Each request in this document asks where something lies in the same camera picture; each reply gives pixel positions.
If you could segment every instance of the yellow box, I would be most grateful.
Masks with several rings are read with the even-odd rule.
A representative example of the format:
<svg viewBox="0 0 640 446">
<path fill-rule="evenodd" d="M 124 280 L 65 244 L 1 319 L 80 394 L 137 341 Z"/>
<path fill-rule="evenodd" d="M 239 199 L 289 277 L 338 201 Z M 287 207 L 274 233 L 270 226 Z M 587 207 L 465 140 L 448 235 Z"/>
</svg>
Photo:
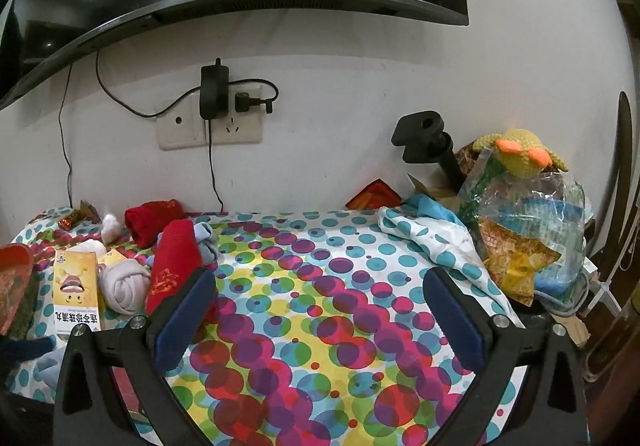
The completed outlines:
<svg viewBox="0 0 640 446">
<path fill-rule="evenodd" d="M 97 264 L 94 252 L 56 251 L 53 306 L 58 334 L 71 334 L 78 323 L 100 330 Z"/>
</svg>

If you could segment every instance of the rolled red towel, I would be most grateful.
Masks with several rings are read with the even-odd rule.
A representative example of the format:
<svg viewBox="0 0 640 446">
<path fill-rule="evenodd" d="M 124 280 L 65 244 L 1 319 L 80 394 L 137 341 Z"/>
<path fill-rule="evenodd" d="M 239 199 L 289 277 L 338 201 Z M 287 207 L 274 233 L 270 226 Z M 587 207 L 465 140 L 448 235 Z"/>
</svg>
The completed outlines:
<svg viewBox="0 0 640 446">
<path fill-rule="evenodd" d="M 169 222 L 187 215 L 176 200 L 152 201 L 124 212 L 124 223 L 140 248 L 150 248 Z"/>
<path fill-rule="evenodd" d="M 146 313 L 151 314 L 159 303 L 175 294 L 190 274 L 202 267 L 193 223 L 173 220 L 165 227 L 156 259 L 151 268 L 151 288 L 146 298 Z"/>
</svg>

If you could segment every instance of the stuffed toy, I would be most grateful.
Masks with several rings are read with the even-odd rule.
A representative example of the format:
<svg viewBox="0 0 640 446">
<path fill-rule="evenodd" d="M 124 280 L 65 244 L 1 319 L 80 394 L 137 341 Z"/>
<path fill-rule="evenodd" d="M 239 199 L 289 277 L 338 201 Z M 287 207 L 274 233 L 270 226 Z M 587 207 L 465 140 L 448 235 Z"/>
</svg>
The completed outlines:
<svg viewBox="0 0 640 446">
<path fill-rule="evenodd" d="M 538 136 L 523 128 L 507 130 L 504 134 L 489 134 L 474 141 L 473 150 L 495 147 L 495 155 L 513 176 L 527 179 L 554 165 L 561 171 L 568 168 L 564 161 L 549 150 Z"/>
</svg>

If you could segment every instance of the metal bolt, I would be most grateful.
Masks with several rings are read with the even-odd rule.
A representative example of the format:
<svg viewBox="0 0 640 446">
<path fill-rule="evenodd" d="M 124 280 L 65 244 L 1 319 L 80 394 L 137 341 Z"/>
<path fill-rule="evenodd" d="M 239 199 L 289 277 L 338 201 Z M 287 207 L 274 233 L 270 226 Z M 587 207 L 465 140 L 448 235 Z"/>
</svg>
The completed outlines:
<svg viewBox="0 0 640 446">
<path fill-rule="evenodd" d="M 89 325 L 85 325 L 84 323 L 79 323 L 73 329 L 71 329 L 71 333 L 74 336 L 82 336 L 87 330 L 89 330 Z"/>
<path fill-rule="evenodd" d="M 129 320 L 129 327 L 132 329 L 141 329 L 145 326 L 146 318 L 144 316 L 134 316 Z"/>
<path fill-rule="evenodd" d="M 551 327 L 551 329 L 557 336 L 564 336 L 566 334 L 566 328 L 564 328 L 564 325 L 561 325 L 559 323 L 556 323 L 553 327 Z"/>
<path fill-rule="evenodd" d="M 505 329 L 505 328 L 507 328 L 507 327 L 510 325 L 510 323 L 511 323 L 511 322 L 509 321 L 509 318 L 507 318 L 507 317 L 506 317 L 505 315 L 503 315 L 503 314 L 496 314 L 496 315 L 493 317 L 493 320 L 494 320 L 494 325 L 495 325 L 496 327 L 501 328 L 501 329 Z"/>
</svg>

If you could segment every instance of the black cable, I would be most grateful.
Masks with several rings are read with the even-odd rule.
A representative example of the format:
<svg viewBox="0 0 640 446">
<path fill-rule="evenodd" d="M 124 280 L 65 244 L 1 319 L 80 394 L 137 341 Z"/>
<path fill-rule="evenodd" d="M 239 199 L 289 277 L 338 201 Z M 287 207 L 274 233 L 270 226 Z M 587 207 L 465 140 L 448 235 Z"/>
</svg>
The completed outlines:
<svg viewBox="0 0 640 446">
<path fill-rule="evenodd" d="M 229 81 L 229 85 L 239 85 L 241 83 L 264 83 L 265 85 L 270 86 L 273 91 L 275 92 L 275 95 L 272 98 L 267 98 L 264 101 L 275 101 L 278 99 L 278 96 L 280 95 L 280 91 L 278 90 L 278 87 L 276 87 L 276 84 L 273 82 L 270 82 L 269 80 L 263 80 L 262 78 L 245 78 L 244 80 L 235 80 L 235 81 Z"/>
<path fill-rule="evenodd" d="M 172 108 L 174 108 L 175 105 L 177 105 L 178 103 L 180 103 L 184 98 L 186 98 L 189 94 L 193 94 L 196 90 L 200 90 L 200 87 L 193 87 L 193 89 L 189 89 L 187 90 L 185 93 L 183 93 L 180 97 L 178 97 L 178 99 L 176 99 L 173 103 L 171 103 L 171 105 L 169 105 L 167 108 L 164 108 L 162 110 L 160 110 L 160 112 L 158 112 L 157 114 L 143 114 L 142 112 L 139 112 L 137 110 L 134 110 L 133 108 L 131 108 L 129 105 L 127 105 L 127 103 L 122 102 L 121 100 L 119 100 L 116 96 L 114 96 L 113 94 L 111 94 L 108 90 L 107 87 L 104 86 L 104 83 L 102 82 L 102 80 L 100 79 L 100 71 L 98 70 L 98 56 L 100 55 L 100 49 L 98 49 L 95 52 L 95 77 L 98 79 L 98 84 L 100 85 L 100 88 L 102 89 L 102 91 L 107 94 L 107 96 L 109 96 L 113 101 L 115 101 L 116 103 L 118 103 L 120 106 L 123 106 L 124 108 L 126 108 L 129 112 L 131 112 L 133 115 L 138 116 L 139 118 L 143 118 L 143 119 L 155 119 L 155 118 L 159 118 L 160 116 L 163 116 L 164 114 L 166 114 L 169 110 L 171 110 Z"/>
<path fill-rule="evenodd" d="M 69 168 L 69 172 L 66 174 L 66 194 L 69 197 L 69 207 L 74 207 L 72 196 L 71 196 L 71 173 L 73 171 L 73 167 L 71 166 L 71 161 L 66 156 L 65 149 L 65 132 L 62 129 L 62 107 L 65 106 L 66 100 L 66 92 L 69 89 L 69 80 L 71 79 L 71 69 L 73 68 L 73 64 L 69 65 L 69 72 L 66 74 L 66 84 L 65 84 L 65 93 L 62 95 L 62 103 L 60 103 L 60 110 L 58 111 L 58 125 L 60 126 L 60 139 L 62 140 L 62 155 L 65 156 L 66 165 Z"/>
<path fill-rule="evenodd" d="M 213 186 L 213 191 L 218 198 L 218 202 L 220 203 L 220 212 L 223 213 L 225 211 L 225 203 L 223 203 L 220 195 L 218 194 L 218 190 L 216 189 L 216 175 L 213 173 L 213 159 L 211 158 L 211 145 L 212 145 L 212 136 L 211 136 L 211 120 L 207 120 L 207 129 L 209 132 L 209 167 L 211 168 L 211 185 Z"/>
</svg>

